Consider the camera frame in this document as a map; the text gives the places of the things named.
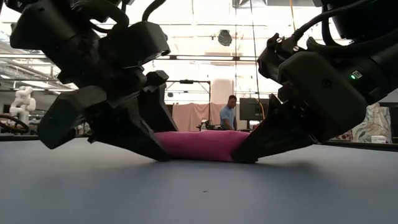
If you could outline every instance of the person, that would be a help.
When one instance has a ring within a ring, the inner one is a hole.
[[[220,121],[221,125],[228,130],[235,130],[236,127],[236,117],[235,117],[235,106],[236,106],[236,96],[231,95],[228,98],[227,105],[223,106],[220,111]]]

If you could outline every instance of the pink curtain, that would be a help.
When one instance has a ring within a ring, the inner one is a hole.
[[[179,131],[199,131],[197,126],[203,119],[210,120],[211,124],[220,124],[220,111],[223,106],[210,103],[209,119],[209,104],[175,104],[173,105],[173,119]]]

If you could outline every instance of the computer monitor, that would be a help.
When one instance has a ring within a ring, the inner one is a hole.
[[[260,99],[261,105],[264,108],[264,117],[267,116],[269,99]],[[262,121],[262,108],[255,98],[240,98],[239,99],[239,119],[241,121]]]

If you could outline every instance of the blue shirt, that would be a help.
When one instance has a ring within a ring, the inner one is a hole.
[[[223,106],[220,111],[220,121],[221,125],[226,126],[224,119],[228,119],[229,124],[231,125],[232,129],[234,130],[234,119],[235,119],[235,110],[229,108],[228,106]]]

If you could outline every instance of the table surface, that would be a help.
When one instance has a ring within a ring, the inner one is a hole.
[[[398,153],[312,146],[256,165],[0,142],[0,223],[397,223]]]

